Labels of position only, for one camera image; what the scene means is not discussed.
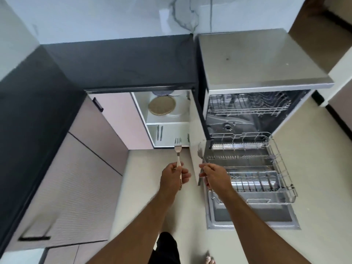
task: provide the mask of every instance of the dishwasher top panel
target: dishwasher top panel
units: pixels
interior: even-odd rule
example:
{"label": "dishwasher top panel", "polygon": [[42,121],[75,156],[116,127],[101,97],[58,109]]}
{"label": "dishwasher top panel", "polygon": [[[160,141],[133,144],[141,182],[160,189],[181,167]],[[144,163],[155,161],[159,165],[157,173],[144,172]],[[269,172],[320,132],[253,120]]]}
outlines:
{"label": "dishwasher top panel", "polygon": [[334,84],[284,29],[202,34],[199,46],[210,95]]}

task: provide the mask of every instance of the upper dishwasher rack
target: upper dishwasher rack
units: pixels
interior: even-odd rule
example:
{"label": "upper dishwasher rack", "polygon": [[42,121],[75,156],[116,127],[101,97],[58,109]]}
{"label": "upper dishwasher rack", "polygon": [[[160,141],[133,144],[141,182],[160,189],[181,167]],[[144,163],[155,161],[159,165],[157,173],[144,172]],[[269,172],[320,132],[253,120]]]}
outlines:
{"label": "upper dishwasher rack", "polygon": [[211,95],[208,113],[216,116],[234,116],[241,114],[279,115],[291,105],[284,92],[232,93]]}
{"label": "upper dishwasher rack", "polygon": [[233,188],[247,202],[288,204],[296,200],[297,191],[270,133],[218,133],[212,138],[205,161],[223,166]]}

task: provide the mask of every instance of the person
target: person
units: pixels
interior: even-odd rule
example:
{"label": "person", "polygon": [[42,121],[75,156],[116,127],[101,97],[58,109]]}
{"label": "person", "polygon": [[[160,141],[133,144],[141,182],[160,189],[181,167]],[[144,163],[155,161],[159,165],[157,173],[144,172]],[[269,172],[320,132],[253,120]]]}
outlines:
{"label": "person", "polygon": [[[182,183],[191,174],[182,166],[170,163],[162,171],[160,188],[139,215],[117,237],[103,247],[88,264],[174,264],[180,263],[177,244],[169,233],[161,233],[157,248],[155,241],[161,230],[168,208],[173,204]],[[225,168],[204,163],[199,165],[207,186],[225,204],[249,264],[310,263],[265,222],[263,222],[231,185]]]}

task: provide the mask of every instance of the hand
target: hand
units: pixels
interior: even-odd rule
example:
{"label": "hand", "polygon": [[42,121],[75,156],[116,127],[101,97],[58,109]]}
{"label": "hand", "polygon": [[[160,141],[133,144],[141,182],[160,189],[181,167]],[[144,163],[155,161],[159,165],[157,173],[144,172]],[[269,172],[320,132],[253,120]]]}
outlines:
{"label": "hand", "polygon": [[203,163],[199,167],[204,170],[199,177],[205,177],[208,189],[213,189],[220,199],[234,192],[231,178],[224,167],[211,163]]}
{"label": "hand", "polygon": [[172,205],[175,196],[180,188],[180,179],[179,176],[182,173],[182,184],[189,181],[191,173],[188,172],[187,168],[183,168],[183,162],[181,166],[176,167],[177,162],[170,163],[164,168],[161,173],[160,178],[160,188],[158,194],[161,195],[169,205]]}

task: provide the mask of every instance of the metal fork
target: metal fork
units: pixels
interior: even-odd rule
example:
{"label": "metal fork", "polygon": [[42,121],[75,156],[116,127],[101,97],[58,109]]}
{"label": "metal fork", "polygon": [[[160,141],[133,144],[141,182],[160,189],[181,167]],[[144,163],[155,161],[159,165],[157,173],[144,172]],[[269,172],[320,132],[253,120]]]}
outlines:
{"label": "metal fork", "polygon": [[[203,151],[202,151],[202,144],[201,143],[198,144],[198,156],[203,160],[203,163],[206,163],[206,161],[205,161],[205,159],[203,157]],[[202,178],[199,177],[198,186],[200,186],[201,181],[202,181]]]}
{"label": "metal fork", "polygon": [[[181,150],[182,150],[181,138],[176,138],[175,139],[175,151],[177,153],[177,164],[176,164],[177,167],[181,166],[181,161],[179,159],[179,154],[181,153]],[[182,188],[182,173],[179,175],[179,178],[180,178],[180,181],[181,181],[179,190],[181,190],[181,188]]]}

